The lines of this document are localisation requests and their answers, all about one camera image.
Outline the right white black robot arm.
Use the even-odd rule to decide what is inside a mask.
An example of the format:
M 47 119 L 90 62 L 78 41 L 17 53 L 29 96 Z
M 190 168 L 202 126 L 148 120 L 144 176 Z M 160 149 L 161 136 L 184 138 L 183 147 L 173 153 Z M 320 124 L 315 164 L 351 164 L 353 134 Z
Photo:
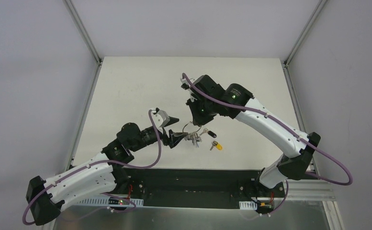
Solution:
M 185 73 L 181 82 L 181 87 L 190 93 L 186 105 L 195 126 L 206 125 L 216 115 L 230 117 L 258 131 L 282 151 L 282 156 L 255 180 L 258 195 L 267 196 L 286 179 L 302 179 L 314 153 L 310 145 L 316 146 L 320 141 L 318 134 L 307 134 L 279 120 L 253 93 L 237 83 L 224 89 L 208 75 L 192 80 Z

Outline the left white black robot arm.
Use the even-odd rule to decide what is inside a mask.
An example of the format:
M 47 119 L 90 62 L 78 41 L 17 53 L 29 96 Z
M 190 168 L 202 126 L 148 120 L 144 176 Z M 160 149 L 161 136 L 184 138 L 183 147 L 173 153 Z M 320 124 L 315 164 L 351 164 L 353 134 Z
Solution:
M 116 139 L 81 165 L 47 179 L 32 178 L 25 196 L 28 207 L 23 214 L 23 223 L 45 225 L 83 199 L 113 190 L 118 194 L 125 193 L 129 181 L 123 167 L 130 167 L 133 152 L 157 143 L 158 156 L 161 156 L 162 146 L 172 149 L 187 136 L 186 132 L 165 131 L 166 126 L 179 121 L 177 118 L 156 112 L 150 120 L 157 123 L 143 130 L 135 123 L 126 123 L 116 134 Z

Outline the silver keyring with keys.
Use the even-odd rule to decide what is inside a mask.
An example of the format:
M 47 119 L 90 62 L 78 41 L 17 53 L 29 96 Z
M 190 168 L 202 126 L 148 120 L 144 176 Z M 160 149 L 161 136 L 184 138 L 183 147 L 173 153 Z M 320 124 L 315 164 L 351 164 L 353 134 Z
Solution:
M 197 126 L 198 129 L 196 131 L 193 131 L 193 132 L 188 132 L 186 134 L 186 136 L 184 137 L 184 140 L 185 141 L 191 141 L 192 144 L 198 148 L 199 147 L 199 144 L 200 142 L 202 141 L 202 138 L 201 136 L 198 134 L 198 132 L 201 130 L 202 126 Z

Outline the key with black tag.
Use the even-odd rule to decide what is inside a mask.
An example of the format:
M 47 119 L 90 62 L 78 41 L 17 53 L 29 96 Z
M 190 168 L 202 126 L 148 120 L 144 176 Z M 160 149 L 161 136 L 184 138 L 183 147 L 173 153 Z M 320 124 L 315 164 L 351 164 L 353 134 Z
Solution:
M 211 130 L 209 130 L 207 128 L 204 128 L 203 131 L 199 135 L 202 136 L 203 134 L 208 134 L 212 138 L 216 138 L 217 137 L 216 133 L 214 133 L 213 131 L 211 131 Z

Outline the key with yellow tag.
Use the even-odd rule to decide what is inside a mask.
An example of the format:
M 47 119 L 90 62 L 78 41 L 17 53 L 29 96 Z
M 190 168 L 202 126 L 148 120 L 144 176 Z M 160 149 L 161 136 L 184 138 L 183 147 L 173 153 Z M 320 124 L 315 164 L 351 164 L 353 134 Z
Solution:
M 213 149 L 217 149 L 217 150 L 222 150 L 223 147 L 221 144 L 219 144 L 217 141 L 213 141 L 212 142 L 212 145 L 210 147 L 210 151 L 212 151 Z

